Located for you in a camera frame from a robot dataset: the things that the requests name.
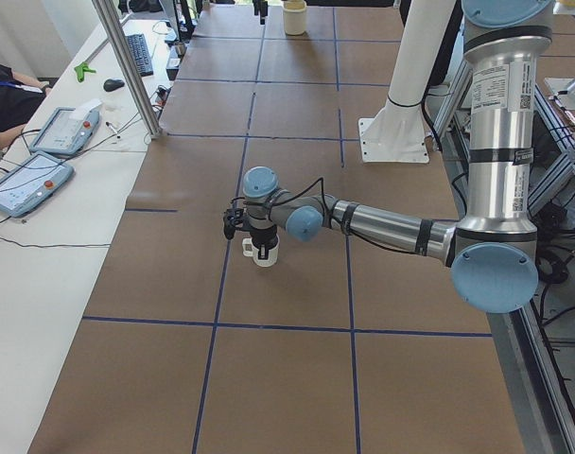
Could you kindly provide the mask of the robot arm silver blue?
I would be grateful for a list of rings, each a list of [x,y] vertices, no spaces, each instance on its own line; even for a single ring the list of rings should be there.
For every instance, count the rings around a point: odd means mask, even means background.
[[[536,291],[537,230],[528,212],[536,62],[552,38],[550,1],[414,1],[385,106],[358,125],[367,163],[422,163],[420,112],[447,25],[463,13],[463,57],[472,70],[468,193],[455,222],[416,218],[308,190],[292,194],[265,166],[248,170],[243,204],[224,234],[242,232],[243,253],[275,264],[278,231],[308,241],[322,228],[381,249],[429,256],[449,267],[455,290],[487,313],[526,305]]]

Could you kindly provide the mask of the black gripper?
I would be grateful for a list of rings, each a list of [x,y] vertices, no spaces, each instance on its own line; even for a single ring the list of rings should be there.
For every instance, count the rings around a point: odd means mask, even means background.
[[[264,229],[251,226],[249,233],[253,246],[258,249],[256,256],[257,259],[269,260],[270,249],[273,249],[278,245],[277,226],[272,224],[271,227]]]

